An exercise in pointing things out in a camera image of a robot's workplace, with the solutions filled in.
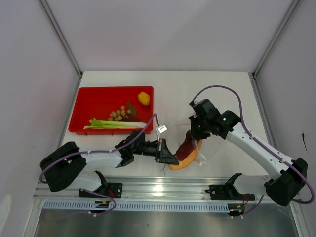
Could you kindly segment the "green celery stalks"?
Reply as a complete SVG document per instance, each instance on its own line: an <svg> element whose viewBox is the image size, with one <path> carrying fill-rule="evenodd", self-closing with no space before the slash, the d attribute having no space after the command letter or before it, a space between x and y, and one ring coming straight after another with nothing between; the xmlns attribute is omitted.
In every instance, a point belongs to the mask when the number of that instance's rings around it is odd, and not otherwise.
<svg viewBox="0 0 316 237"><path fill-rule="evenodd" d="M83 129L143 129L147 126L143 122L129 122L129 121L109 121L96 120L89 121L90 125L84 126Z"/></svg>

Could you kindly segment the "right aluminium frame post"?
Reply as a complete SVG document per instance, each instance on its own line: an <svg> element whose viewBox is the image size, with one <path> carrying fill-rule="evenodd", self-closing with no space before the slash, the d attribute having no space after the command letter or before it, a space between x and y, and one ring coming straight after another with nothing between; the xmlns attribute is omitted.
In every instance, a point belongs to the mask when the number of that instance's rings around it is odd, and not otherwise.
<svg viewBox="0 0 316 237"><path fill-rule="evenodd" d="M303 2L302 0L291 1L288 9L286 10L284 16L282 17L280 23L277 26L276 31L274 32L271 40L269 41L267 47L265 48L263 55L261 56L254 71L252 72L252 77L254 79L257 79L260 71L263 69L264 65L267 63L268 59L272 55L275 47L277 46L282 35L285 33L287 27L289 26L292 18L296 14L302 2Z"/></svg>

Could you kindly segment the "left aluminium frame post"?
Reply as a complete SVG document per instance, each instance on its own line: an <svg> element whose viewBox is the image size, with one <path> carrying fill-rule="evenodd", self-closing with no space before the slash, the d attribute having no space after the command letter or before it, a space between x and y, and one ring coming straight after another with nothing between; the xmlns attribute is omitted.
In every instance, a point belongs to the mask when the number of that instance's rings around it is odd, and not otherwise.
<svg viewBox="0 0 316 237"><path fill-rule="evenodd" d="M61 47L64 50L66 57L68 58L70 64L72 65L74 71L76 72L77 76L79 78L81 78L83 72L80 69L80 66L79 66L79 64L78 64L78 62L77 62L69 44L68 44L64 34L63 34L63 31L62 31L54 13L53 13L53 11L52 11L48 1L47 0L38 0L38 3L40 5L44 15L46 16L49 24L51 25L51 28L52 28L53 32L55 33Z"/></svg>

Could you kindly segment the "clear pink-dotted zip bag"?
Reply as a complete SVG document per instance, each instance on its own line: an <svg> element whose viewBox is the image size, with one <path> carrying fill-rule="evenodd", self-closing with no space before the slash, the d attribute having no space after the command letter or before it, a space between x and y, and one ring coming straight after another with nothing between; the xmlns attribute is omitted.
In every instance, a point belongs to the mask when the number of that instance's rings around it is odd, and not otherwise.
<svg viewBox="0 0 316 237"><path fill-rule="evenodd" d="M193 140L191 138L191 127L188 121L183 119L175 124L179 148L175 156L179 161L178 165L170 165L171 170L180 170L192 163L204 167L210 163L224 146L224 141L218 137L211 137L204 140Z"/></svg>

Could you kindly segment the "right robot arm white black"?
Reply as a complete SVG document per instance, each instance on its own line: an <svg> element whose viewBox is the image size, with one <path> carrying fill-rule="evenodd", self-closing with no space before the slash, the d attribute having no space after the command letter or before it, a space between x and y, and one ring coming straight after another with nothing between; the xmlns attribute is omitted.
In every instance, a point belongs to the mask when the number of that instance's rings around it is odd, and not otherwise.
<svg viewBox="0 0 316 237"><path fill-rule="evenodd" d="M191 102L191 138L202 140L211 135L242 149L254 159L266 175L236 173L227 182L226 195L237 199L242 194L267 195L280 206L287 206L305 185L308 164L292 159L247 131L241 118L232 111L220 113L208 99Z"/></svg>

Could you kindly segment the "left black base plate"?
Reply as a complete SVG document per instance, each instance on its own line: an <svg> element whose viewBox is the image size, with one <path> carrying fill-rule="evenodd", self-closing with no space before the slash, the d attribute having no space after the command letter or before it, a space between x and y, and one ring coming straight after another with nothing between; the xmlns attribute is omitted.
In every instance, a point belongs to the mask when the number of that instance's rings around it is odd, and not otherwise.
<svg viewBox="0 0 316 237"><path fill-rule="evenodd" d="M109 196L111 198L121 198L122 195L122 183L107 183L97 188L94 193ZM101 196L91 194L83 189L79 190L79 198L100 198Z"/></svg>

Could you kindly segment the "aluminium mounting rail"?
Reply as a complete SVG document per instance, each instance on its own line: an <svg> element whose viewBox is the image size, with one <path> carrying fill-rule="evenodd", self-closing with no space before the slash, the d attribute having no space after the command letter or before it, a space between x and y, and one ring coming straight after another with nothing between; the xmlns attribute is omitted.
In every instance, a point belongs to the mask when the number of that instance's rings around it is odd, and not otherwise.
<svg viewBox="0 0 316 237"><path fill-rule="evenodd" d="M195 202L210 200L205 192L209 185L223 185L227 177L179 178L179 177L115 177L105 178L107 183L122 183L120 199L144 201ZM102 185L101 178L94 172L80 174L69 186L62 181L53 192L47 183L39 182L33 198L72 199L79 198L79 190L95 191Z"/></svg>

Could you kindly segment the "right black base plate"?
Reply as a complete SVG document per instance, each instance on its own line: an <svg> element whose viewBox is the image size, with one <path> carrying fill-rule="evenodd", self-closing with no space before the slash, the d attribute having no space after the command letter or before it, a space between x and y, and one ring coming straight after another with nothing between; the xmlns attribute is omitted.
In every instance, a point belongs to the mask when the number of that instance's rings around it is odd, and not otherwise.
<svg viewBox="0 0 316 237"><path fill-rule="evenodd" d="M254 194L241 194L232 185L209 185L205 192L210 195L211 200L255 200Z"/></svg>

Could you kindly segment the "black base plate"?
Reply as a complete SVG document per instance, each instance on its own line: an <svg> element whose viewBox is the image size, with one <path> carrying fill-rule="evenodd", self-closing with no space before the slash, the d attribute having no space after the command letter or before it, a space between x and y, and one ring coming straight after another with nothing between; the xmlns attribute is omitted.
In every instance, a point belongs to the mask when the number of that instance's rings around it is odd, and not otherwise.
<svg viewBox="0 0 316 237"><path fill-rule="evenodd" d="M254 194L241 194L232 185L209 185L205 192L210 195L211 200L255 200Z"/></svg>
<svg viewBox="0 0 316 237"><path fill-rule="evenodd" d="M109 196L111 198L121 198L122 195L122 183L107 183L97 188L94 193ZM79 190L79 198L100 198L101 196L91 194L83 189Z"/></svg>

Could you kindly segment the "orange purple sweet potato slice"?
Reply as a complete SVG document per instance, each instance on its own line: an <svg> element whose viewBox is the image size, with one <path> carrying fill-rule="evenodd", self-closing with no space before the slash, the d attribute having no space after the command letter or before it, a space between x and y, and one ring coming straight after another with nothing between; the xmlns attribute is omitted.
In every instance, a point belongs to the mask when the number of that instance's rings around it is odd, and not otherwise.
<svg viewBox="0 0 316 237"><path fill-rule="evenodd" d="M186 137L175 153L179 165L169 165L170 170L180 170L189 166L197 157L202 147L202 140L191 140L191 131L186 132Z"/></svg>

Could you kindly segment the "yellow potato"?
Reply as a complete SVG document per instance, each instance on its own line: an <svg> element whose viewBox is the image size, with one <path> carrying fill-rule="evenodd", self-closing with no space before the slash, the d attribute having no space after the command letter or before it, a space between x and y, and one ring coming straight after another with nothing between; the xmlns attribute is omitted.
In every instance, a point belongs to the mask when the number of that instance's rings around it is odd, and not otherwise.
<svg viewBox="0 0 316 237"><path fill-rule="evenodd" d="M143 92L143 91L140 92L137 95L137 98L138 98L138 101L144 106L148 106L150 104L151 98L150 98L150 95L147 94L146 92Z"/></svg>

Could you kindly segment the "aluminium frame post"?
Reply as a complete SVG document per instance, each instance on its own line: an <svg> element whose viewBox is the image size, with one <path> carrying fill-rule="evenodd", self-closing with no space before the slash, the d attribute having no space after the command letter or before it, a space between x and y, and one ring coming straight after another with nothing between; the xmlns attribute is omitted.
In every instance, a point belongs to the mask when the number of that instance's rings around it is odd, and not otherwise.
<svg viewBox="0 0 316 237"><path fill-rule="evenodd" d="M274 32L271 40L269 41L267 47L265 48L263 55L261 56L254 71L252 72L252 77L254 79L257 79L260 71L263 69L264 65L267 63L268 59L272 55L275 47L277 46L282 35L285 33L287 27L289 26L292 18L296 14L302 2L303 2L302 0L291 1L288 9L286 10L284 16L282 17L280 23L277 26L276 31Z"/></svg>
<svg viewBox="0 0 316 237"><path fill-rule="evenodd" d="M63 31L62 31L54 13L53 13L53 11L52 11L48 1L47 0L38 0L38 3L40 5L44 15L46 16L49 24L51 25L51 28L52 28L53 32L55 33L61 47L64 50L66 57L68 58L70 64L72 65L74 71L76 72L77 76L79 78L81 78L83 72L80 69L80 66L79 66L79 64L78 64L78 62L77 62L69 44L68 44L64 34L63 34Z"/></svg>

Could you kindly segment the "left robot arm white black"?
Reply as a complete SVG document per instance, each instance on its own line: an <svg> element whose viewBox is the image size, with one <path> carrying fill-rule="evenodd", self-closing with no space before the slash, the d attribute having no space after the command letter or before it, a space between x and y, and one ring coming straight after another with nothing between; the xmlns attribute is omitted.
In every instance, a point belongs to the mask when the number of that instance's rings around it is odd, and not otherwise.
<svg viewBox="0 0 316 237"><path fill-rule="evenodd" d="M39 180L46 183L51 192L75 188L80 190L80 197L100 198L106 194L108 186L100 168L126 167L134 162L135 155L153 157L157 163L179 164L165 139L146 141L143 132L134 131L108 150L88 150L75 142L67 142L40 162Z"/></svg>

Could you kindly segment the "bunch of tan longans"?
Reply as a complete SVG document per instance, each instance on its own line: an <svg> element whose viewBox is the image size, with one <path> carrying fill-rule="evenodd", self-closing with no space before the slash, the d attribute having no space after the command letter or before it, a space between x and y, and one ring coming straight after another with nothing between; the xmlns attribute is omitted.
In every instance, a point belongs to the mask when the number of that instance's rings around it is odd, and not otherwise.
<svg viewBox="0 0 316 237"><path fill-rule="evenodd" d="M122 122L139 122L137 117L137 109L128 101L126 105L122 105L119 110L112 111L108 121L122 121Z"/></svg>

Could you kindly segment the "red plastic tray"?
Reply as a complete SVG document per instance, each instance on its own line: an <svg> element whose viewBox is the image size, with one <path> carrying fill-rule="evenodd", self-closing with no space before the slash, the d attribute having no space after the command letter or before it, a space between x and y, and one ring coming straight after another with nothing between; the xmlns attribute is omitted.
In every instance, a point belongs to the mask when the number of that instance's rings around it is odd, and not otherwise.
<svg viewBox="0 0 316 237"><path fill-rule="evenodd" d="M140 92L150 95L148 106L137 98ZM77 135L117 135L129 134L134 129L83 129L90 120L108 120L112 111L119 110L127 102L137 109L139 122L147 123L154 113L154 88L152 86L82 87L79 89L68 126Z"/></svg>

